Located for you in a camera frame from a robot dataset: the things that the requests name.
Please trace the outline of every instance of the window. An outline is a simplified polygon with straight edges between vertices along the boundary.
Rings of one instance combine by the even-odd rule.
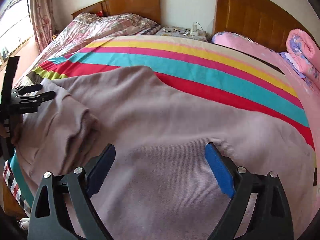
[[[0,21],[0,65],[32,35],[29,0],[13,0]]]

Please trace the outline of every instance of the blue gripper pad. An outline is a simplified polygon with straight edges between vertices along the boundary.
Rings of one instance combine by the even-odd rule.
[[[97,194],[116,158],[116,149],[113,145],[104,150],[104,154],[96,163],[87,177],[87,196]]]
[[[205,158],[220,186],[221,191],[232,198],[236,193],[233,186],[233,177],[222,161],[222,156],[217,150],[208,143],[205,146]]]

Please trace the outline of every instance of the nightstand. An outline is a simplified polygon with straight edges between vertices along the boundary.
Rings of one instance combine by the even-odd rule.
[[[198,30],[198,36],[191,36],[189,28],[181,28],[181,27],[163,27],[159,30],[155,35],[159,36],[171,36],[171,37],[181,37],[181,38],[188,38],[197,41],[205,41],[207,42],[207,38],[205,36],[205,32]]]

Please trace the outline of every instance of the curtain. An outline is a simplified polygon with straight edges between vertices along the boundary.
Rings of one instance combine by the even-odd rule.
[[[52,41],[52,33],[55,32],[52,0],[30,0],[30,17],[36,44],[41,52]]]

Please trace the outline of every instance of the headboard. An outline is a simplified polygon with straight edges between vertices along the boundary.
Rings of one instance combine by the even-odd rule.
[[[95,14],[100,11],[104,16],[134,13],[158,24],[161,21],[160,0],[104,0],[76,11],[72,17],[75,18],[82,12]]]
[[[277,52],[293,29],[308,30],[293,16],[270,0],[217,0],[213,34],[233,32],[251,38]]]

